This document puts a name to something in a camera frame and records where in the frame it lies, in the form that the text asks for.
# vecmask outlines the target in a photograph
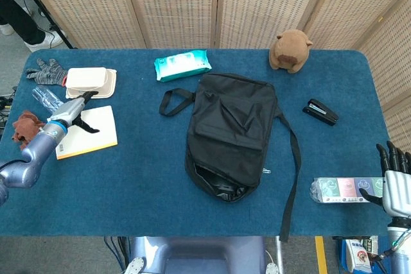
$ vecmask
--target brown teddy bear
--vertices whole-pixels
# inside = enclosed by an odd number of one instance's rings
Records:
[[[270,65],[273,69],[279,67],[286,69],[289,73],[301,70],[313,45],[307,35],[298,29],[287,30],[277,36],[278,41],[270,48]]]
[[[25,110],[18,120],[13,123],[15,133],[12,139],[15,142],[21,142],[20,150],[23,150],[43,126],[43,122],[31,112]]]

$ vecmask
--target robotic hand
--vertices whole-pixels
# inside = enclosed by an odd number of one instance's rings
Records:
[[[368,194],[360,189],[361,195],[369,202],[384,208],[392,217],[388,225],[392,247],[379,255],[377,261],[392,255],[392,273],[411,273],[411,154],[405,154],[388,141],[389,155],[381,144],[377,144],[380,153],[383,177],[383,197]]]
[[[43,129],[22,150],[22,160],[6,163],[0,161],[0,206],[8,199],[9,187],[29,188],[36,183],[43,164],[66,136],[70,126],[77,125],[89,133],[99,132],[85,123],[80,116],[85,104],[97,93],[87,91],[61,105]]]

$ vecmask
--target person's leg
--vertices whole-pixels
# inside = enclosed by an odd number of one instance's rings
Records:
[[[0,25],[9,24],[28,44],[39,44],[46,34],[37,28],[33,19],[14,1],[0,0]]]

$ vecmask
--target wet wipes package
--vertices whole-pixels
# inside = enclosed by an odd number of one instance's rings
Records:
[[[383,179],[378,177],[314,178],[310,196],[319,203],[368,202],[361,195],[360,189],[382,197]]]
[[[157,58],[154,62],[157,80],[166,82],[211,70],[207,51],[194,50],[183,54]]]

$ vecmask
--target gray glove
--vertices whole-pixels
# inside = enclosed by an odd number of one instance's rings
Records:
[[[55,59],[50,59],[46,64],[42,59],[37,59],[40,69],[27,69],[27,78],[32,79],[39,85],[60,85],[66,84],[67,71],[61,67]]]

